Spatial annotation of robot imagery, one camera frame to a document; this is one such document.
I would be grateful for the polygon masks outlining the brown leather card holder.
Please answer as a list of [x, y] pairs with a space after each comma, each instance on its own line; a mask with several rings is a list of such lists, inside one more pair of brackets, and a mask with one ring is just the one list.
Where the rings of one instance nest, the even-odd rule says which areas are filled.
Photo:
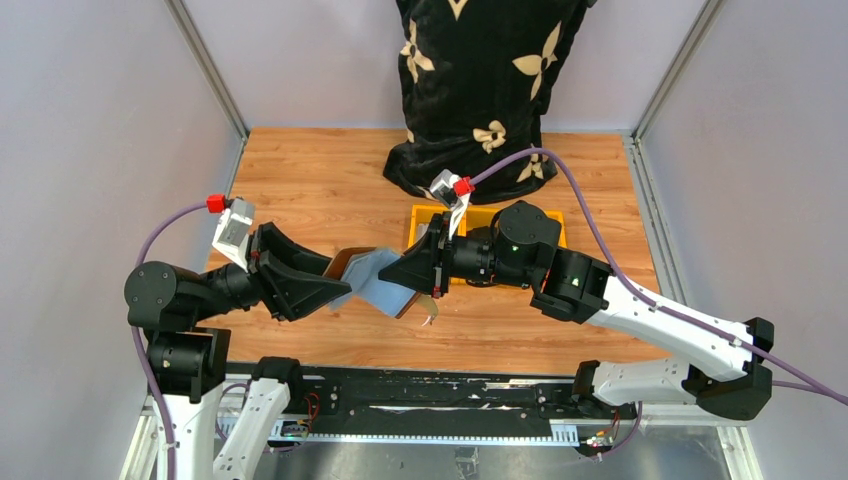
[[432, 299], [378, 278], [384, 267], [399, 258], [400, 254], [389, 248], [350, 247], [340, 250], [331, 259], [323, 276], [349, 284], [351, 292], [331, 301], [328, 308], [338, 311], [357, 297], [386, 316], [402, 318], [413, 305], [419, 305], [426, 312], [423, 326], [431, 323], [438, 315], [438, 307]]

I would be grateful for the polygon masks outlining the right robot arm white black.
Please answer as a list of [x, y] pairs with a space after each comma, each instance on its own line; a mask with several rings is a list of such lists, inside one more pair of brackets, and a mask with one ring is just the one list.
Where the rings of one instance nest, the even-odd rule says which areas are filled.
[[611, 265], [559, 245], [561, 225], [519, 201], [500, 210], [488, 238], [450, 235], [442, 214], [381, 269], [382, 280], [438, 298], [452, 279], [528, 289], [530, 304], [558, 321], [616, 330], [665, 350], [637, 363], [581, 363], [571, 403], [584, 417], [634, 402], [694, 404], [730, 420], [754, 419], [772, 396], [763, 357], [774, 327], [762, 318], [711, 317], [630, 282]]

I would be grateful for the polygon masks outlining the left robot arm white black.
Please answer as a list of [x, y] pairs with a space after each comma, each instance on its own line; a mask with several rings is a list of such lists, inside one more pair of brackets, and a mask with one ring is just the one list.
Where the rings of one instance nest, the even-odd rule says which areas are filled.
[[246, 238], [244, 262], [196, 273], [161, 261], [138, 265], [124, 295], [128, 323], [147, 339], [142, 366], [151, 379], [170, 479], [251, 479], [279, 415], [306, 400], [301, 364], [264, 357], [254, 367], [243, 407], [221, 450], [216, 425], [231, 333], [200, 322], [262, 304], [276, 320], [302, 319], [351, 292], [324, 272], [327, 256], [289, 239], [274, 224]]

